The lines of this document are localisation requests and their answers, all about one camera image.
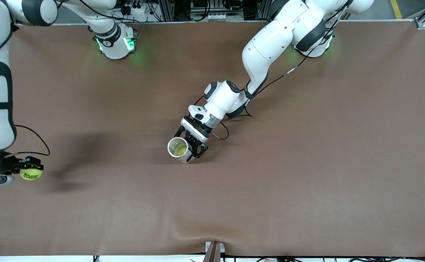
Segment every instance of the white robot link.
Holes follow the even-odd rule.
[[[101,51],[108,58],[120,59],[134,51],[135,31],[123,23],[116,23],[109,16],[108,9],[115,6],[116,0],[91,0],[88,1],[89,4],[83,0],[64,1],[59,4],[66,6],[88,23],[96,35]],[[14,143],[17,134],[12,119],[9,42],[12,33],[18,29],[15,24],[49,26],[56,21],[57,12],[58,2],[54,0],[0,0],[0,175],[1,171],[11,174],[24,166],[42,168],[39,159],[17,159],[11,155],[7,156],[8,153],[4,151]],[[12,160],[16,161],[15,165],[11,164]],[[11,176],[0,178],[0,184],[12,181]]]
[[[169,141],[167,149],[171,156],[183,163],[201,157],[208,149],[204,143],[211,131],[224,116],[230,119],[242,114],[264,85],[271,64],[289,45],[307,57],[322,55],[329,48],[341,16],[346,12],[363,13],[373,1],[274,0],[269,7],[271,22],[243,49],[242,61],[250,77],[248,84],[243,91],[230,81],[209,84],[204,91],[207,103],[189,106],[191,117],[181,120],[181,127]]]

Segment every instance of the tennis ball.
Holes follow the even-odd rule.
[[[28,181],[39,179],[39,177],[41,177],[42,174],[43,174],[42,170],[38,170],[38,169],[35,169],[35,168],[20,169],[21,178],[28,180]]]

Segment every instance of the green led light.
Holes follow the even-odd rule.
[[[124,38],[124,42],[126,43],[126,46],[127,46],[127,48],[128,48],[129,51],[131,51],[131,50],[134,49],[133,39],[131,39],[131,38],[130,39]]]
[[[98,43],[99,50],[101,50],[101,52],[102,52],[103,51],[103,48],[101,47],[101,43],[99,42],[98,38],[96,38],[96,42]]]
[[[326,56],[331,57],[332,55],[334,55],[334,48],[329,47],[324,53],[326,53]]]

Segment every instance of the brown table surface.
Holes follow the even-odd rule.
[[[16,124],[52,155],[0,188],[0,255],[150,255],[226,244],[230,255],[425,256],[425,31],[344,22],[226,121],[194,164],[166,144],[209,82],[243,87],[262,23],[146,25],[111,61],[85,26],[13,35]],[[302,57],[290,50],[272,80]],[[217,133],[224,135],[218,128]],[[19,130],[10,151],[40,150]]]

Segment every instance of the wires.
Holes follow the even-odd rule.
[[[151,0],[147,0],[146,1],[146,5],[148,5],[149,9],[152,12],[152,15],[154,16],[154,18],[156,18],[159,22],[162,22],[162,19],[158,16],[158,14],[156,13],[156,9],[154,8],[153,2],[151,2]]]
[[[140,39],[140,37],[141,37],[141,33],[143,32],[144,24],[145,24],[146,22],[144,22],[143,24],[141,24],[140,33],[136,36],[136,40]]]
[[[59,10],[59,8],[61,8],[62,4],[65,2],[68,2],[70,0],[55,0],[55,2],[59,2],[59,4],[57,5],[57,9]]]
[[[196,106],[198,104],[198,102],[204,98],[204,95],[200,96],[200,98],[198,98],[198,100],[196,100],[196,102],[193,104],[194,106]],[[226,125],[221,121],[222,126],[226,129],[227,131],[227,136],[225,138],[220,138],[219,136],[217,136],[216,134],[214,134],[213,132],[211,132],[211,134],[219,140],[226,140],[229,138],[230,132],[229,132],[229,128],[226,127]]]
[[[211,11],[211,2],[209,2],[209,0],[205,0],[206,1],[206,6],[204,7],[204,15],[203,17],[201,17],[201,19],[199,20],[194,20],[195,22],[199,22],[204,20],[204,18],[208,17],[209,12]]]
[[[16,155],[19,155],[19,154],[36,154],[36,155],[41,155],[41,156],[49,156],[51,154],[51,150],[49,149],[48,144],[46,144],[46,141],[44,141],[44,139],[38,133],[36,133],[36,131],[34,131],[33,129],[29,128],[28,126],[21,126],[19,124],[16,124],[15,126],[21,127],[21,128],[25,128],[25,129],[28,129],[28,130],[32,131],[33,134],[35,134],[42,141],[42,143],[44,144],[44,146],[46,146],[46,149],[48,150],[48,152],[47,153],[39,153],[39,152],[33,152],[33,151],[21,151],[21,152],[17,152],[17,153],[13,153],[13,154],[7,155],[4,158],[10,158],[11,156],[16,156]]]
[[[107,17],[107,18],[112,18],[115,20],[121,20],[126,21],[126,22],[136,22],[136,23],[141,23],[140,21],[136,20],[136,19],[128,19],[128,18],[120,18],[120,17],[114,17],[114,16],[110,16],[110,15],[104,15],[96,10],[94,10],[93,8],[91,8],[88,4],[86,4],[83,0],[79,0],[83,5],[85,5],[86,7],[88,7],[89,10],[92,10],[93,12],[95,12],[98,15],[101,15],[102,17]]]
[[[255,257],[242,257],[242,256],[232,256],[232,255],[225,255],[225,254],[221,254],[221,258],[233,258],[234,262],[236,258],[255,258]],[[302,260],[298,259],[299,257],[290,257],[290,256],[277,256],[277,257],[258,257],[259,259],[256,262],[266,262],[263,260],[268,260],[268,261],[275,261],[277,260],[278,262],[302,262]],[[322,259],[323,262],[326,262],[326,258],[333,258],[334,262],[337,262],[337,257],[301,257],[301,259]],[[392,262],[395,260],[399,260],[399,259],[409,259],[409,260],[419,260],[422,262],[425,262],[425,257],[356,257],[356,258],[352,258],[349,260],[356,262],[356,261],[360,261],[360,262]]]
[[[222,0],[222,5],[225,8],[227,8],[228,10],[231,10],[231,11],[239,11],[239,10],[242,10],[243,9],[243,2],[241,3],[241,5],[239,7],[231,7],[231,6],[228,6],[226,4],[226,0]]]
[[[339,9],[334,15],[332,15],[329,19],[327,19],[326,20],[326,23],[329,21],[329,20],[331,20],[332,18],[334,18],[337,14],[339,14],[340,12],[342,12],[342,10],[345,10],[345,8],[348,6],[348,3],[349,2],[347,2],[341,9]],[[323,39],[325,39],[326,37],[327,37],[327,35],[329,34],[329,32],[330,31],[332,31],[332,29],[334,28],[334,26],[336,25],[337,23],[334,23],[332,26],[331,26],[331,28],[326,32],[326,34],[324,35],[324,37],[322,37]],[[309,57],[309,55],[316,49],[316,47],[315,48],[313,48],[306,56],[305,56],[305,58],[303,58],[303,60],[301,60],[301,62],[296,66],[296,67],[294,67],[294,68],[292,68],[291,70],[289,70],[289,71],[287,71],[286,73],[284,73],[282,76],[279,76],[277,79],[275,79],[274,81],[272,81],[271,83],[269,83],[269,84],[267,84],[263,89],[261,89],[260,91],[258,91],[257,93],[256,93],[256,95],[255,95],[255,97],[257,96],[257,95],[259,95],[262,91],[264,91],[266,88],[268,88],[270,85],[272,85],[273,83],[275,83],[275,82],[277,82],[277,81],[279,81],[279,80],[281,80],[281,78],[283,78],[284,76],[287,76],[289,73],[291,73],[292,71],[294,71],[295,69],[297,69],[299,66],[301,66],[301,64],[306,60],[306,58],[308,58]]]
[[[229,134],[230,134],[230,132],[229,132],[229,128],[227,128],[226,127],[226,125],[221,121],[221,124],[222,124],[222,126],[226,129],[226,131],[227,131],[227,136],[225,137],[225,138],[220,138],[219,136],[217,136],[217,135],[215,135],[213,132],[211,132],[211,135],[213,135],[216,139],[219,139],[219,140],[226,140],[226,139],[228,139],[229,138]]]
[[[10,40],[10,37],[12,37],[13,27],[14,27],[14,25],[13,25],[13,18],[12,18],[12,14],[11,14],[10,12],[9,12],[9,15],[10,15],[10,20],[11,20],[11,22],[10,22],[10,32],[9,32],[9,34],[8,34],[7,38],[4,40],[4,42],[3,42],[3,43],[1,43],[1,45],[0,45],[0,50],[1,50],[1,48],[3,48],[3,47],[7,44],[7,42]]]
[[[232,118],[229,118],[229,120],[232,120],[232,119],[236,119],[236,118],[241,118],[241,117],[243,117],[243,116],[249,116],[249,117],[253,117],[250,113],[248,113],[248,109],[246,109],[246,107],[245,107],[245,112],[246,112],[246,115],[239,115],[239,116],[234,116],[234,117],[232,117]]]

